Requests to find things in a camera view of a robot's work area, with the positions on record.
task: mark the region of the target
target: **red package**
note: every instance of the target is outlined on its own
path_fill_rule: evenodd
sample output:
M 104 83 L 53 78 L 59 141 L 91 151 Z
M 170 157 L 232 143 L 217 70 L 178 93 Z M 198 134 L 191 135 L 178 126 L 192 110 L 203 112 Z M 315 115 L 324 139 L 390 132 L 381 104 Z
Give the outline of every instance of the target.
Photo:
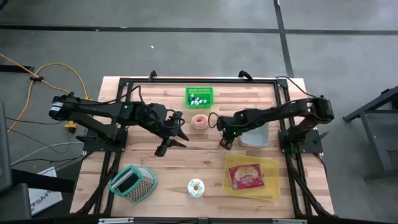
M 265 185 L 260 164 L 236 166 L 229 168 L 228 171 L 234 190 Z

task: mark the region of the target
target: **green basket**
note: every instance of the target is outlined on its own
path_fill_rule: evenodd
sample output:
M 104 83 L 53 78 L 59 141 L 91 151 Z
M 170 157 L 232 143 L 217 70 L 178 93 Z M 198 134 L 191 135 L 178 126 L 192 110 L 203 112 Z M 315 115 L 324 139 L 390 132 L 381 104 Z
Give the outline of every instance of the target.
M 193 94 L 193 97 L 201 100 L 206 100 L 206 104 L 191 105 L 189 97 Z M 211 108 L 213 106 L 213 88 L 212 87 L 187 87 L 185 89 L 185 104 L 188 108 Z

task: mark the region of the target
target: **toy donut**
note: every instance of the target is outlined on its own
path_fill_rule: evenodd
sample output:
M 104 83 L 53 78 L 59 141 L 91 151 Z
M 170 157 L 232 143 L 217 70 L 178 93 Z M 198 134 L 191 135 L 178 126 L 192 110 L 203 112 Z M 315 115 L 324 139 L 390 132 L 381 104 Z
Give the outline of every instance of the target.
M 191 126 L 196 130 L 203 130 L 208 126 L 207 121 L 208 117 L 206 115 L 198 114 L 191 119 Z

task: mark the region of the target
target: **wooden tabletop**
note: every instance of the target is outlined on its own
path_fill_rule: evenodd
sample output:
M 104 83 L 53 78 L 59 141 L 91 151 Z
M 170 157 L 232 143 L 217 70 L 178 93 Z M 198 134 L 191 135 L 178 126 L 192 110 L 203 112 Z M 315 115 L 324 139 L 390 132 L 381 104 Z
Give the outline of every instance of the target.
M 112 100 L 116 96 L 120 77 L 104 77 L 99 101 Z M 293 79 L 305 90 L 301 78 Z M 291 82 L 289 83 L 292 100 L 306 96 Z M 278 159 L 280 200 L 265 200 L 232 197 L 223 194 L 224 165 L 227 150 L 218 143 L 221 133 L 207 128 L 198 131 L 190 126 L 190 120 L 196 114 L 208 115 L 214 111 L 220 115 L 233 115 L 245 108 L 266 109 L 276 106 L 274 87 L 270 84 L 199 84 L 199 83 L 141 83 L 142 95 L 146 103 L 161 103 L 173 110 L 183 112 L 187 121 L 182 130 L 189 142 L 176 138 L 187 148 L 171 147 L 165 157 L 155 157 L 156 147 L 161 139 L 138 126 L 129 128 L 127 146 L 122 153 L 119 170 L 134 164 L 150 168 L 158 179 L 155 190 L 142 202 L 133 204 L 124 198 L 115 196 L 112 216 L 130 217 L 225 217 L 225 218 L 292 218 L 294 217 L 292 197 L 287 176 L 285 157 L 280 153 L 277 132 L 279 122 L 269 123 L 269 145 L 263 149 L 242 147 L 238 138 L 232 151 L 247 156 Z M 185 87 L 212 86 L 214 105 L 210 109 L 188 109 L 185 106 Z M 139 101 L 134 92 L 132 100 Z M 97 118 L 107 123 L 106 118 Z M 94 152 L 81 166 L 76 185 L 71 212 L 77 211 L 88 200 L 97 187 L 104 153 Z M 307 185 L 324 208 L 333 213 L 328 183 L 321 162 L 312 154 L 303 154 L 303 164 Z M 206 186 L 202 198 L 194 199 L 187 194 L 187 184 L 191 179 L 201 179 Z M 104 191 L 102 209 L 105 207 L 108 191 Z M 304 211 L 303 197 L 298 190 L 300 207 Z

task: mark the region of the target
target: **teal grater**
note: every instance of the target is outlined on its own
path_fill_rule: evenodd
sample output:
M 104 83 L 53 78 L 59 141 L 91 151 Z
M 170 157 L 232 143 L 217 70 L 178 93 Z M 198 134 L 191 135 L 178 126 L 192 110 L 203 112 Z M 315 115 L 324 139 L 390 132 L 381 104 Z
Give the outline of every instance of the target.
M 109 189 L 132 203 L 138 203 L 154 190 L 156 183 L 155 174 L 150 169 L 130 165 L 116 175 Z

